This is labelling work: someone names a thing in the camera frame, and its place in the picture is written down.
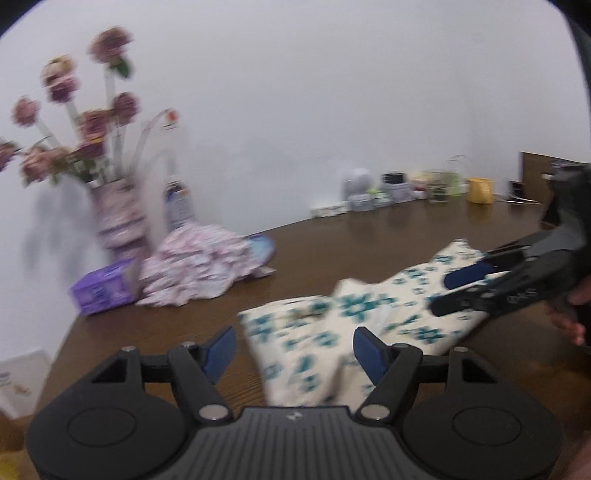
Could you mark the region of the person's right hand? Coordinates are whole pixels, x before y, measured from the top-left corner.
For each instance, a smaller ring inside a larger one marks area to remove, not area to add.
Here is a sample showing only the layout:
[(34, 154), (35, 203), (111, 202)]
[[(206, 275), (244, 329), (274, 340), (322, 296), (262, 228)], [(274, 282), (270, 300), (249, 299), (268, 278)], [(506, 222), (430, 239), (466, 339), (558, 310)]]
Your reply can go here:
[(552, 324), (578, 346), (590, 346), (590, 291), (590, 278), (586, 278), (547, 305)]

